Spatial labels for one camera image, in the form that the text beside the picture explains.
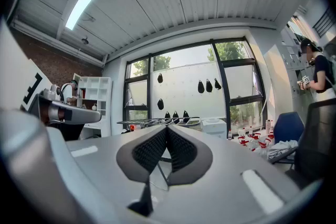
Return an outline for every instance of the metal rack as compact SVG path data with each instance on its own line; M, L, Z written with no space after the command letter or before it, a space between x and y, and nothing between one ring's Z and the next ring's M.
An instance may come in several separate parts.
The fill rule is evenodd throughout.
M148 120L130 120L130 121L120 121L117 124L125 125L137 125L139 124L141 129L154 126L154 125L171 125L175 124L183 127L197 126L201 123L200 117L185 117L185 118L156 118Z

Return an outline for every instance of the black mesh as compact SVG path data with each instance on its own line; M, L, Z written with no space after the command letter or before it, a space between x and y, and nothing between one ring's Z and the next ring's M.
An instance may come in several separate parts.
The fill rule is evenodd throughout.
M132 156L143 168L152 173L166 149L166 130L144 141L132 151Z
M295 156L295 170L313 181L324 177L336 152L336 99L313 103Z
M172 172L190 164L197 155L197 148L187 139L168 129L167 148L172 158Z

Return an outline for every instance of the large window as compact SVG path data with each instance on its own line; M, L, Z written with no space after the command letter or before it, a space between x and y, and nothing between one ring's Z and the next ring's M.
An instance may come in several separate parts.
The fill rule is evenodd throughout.
M243 38L182 46L127 65L124 120L175 112L183 117L186 111L190 117L222 119L235 133L261 125L264 102L260 72Z

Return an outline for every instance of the person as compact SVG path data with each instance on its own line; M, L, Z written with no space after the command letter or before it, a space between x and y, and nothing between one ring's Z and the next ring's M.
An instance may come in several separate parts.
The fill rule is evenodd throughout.
M77 89L78 82L74 79L62 85L61 91L64 96L64 104L76 105L77 98L73 98L73 96L77 96Z
M315 61L313 80L305 84L304 88L306 90L313 89L315 91L313 96L317 102L335 98L336 94L333 89L335 81L332 64L322 54L322 48L317 47L308 38L302 40L300 47L302 53L307 55L307 61L311 61L312 59Z

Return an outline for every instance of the blue chair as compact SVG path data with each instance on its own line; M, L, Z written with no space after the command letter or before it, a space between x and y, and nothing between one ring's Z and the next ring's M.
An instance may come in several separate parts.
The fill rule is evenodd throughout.
M290 140L299 141L304 129L305 127L297 112L280 114L273 130L275 143Z

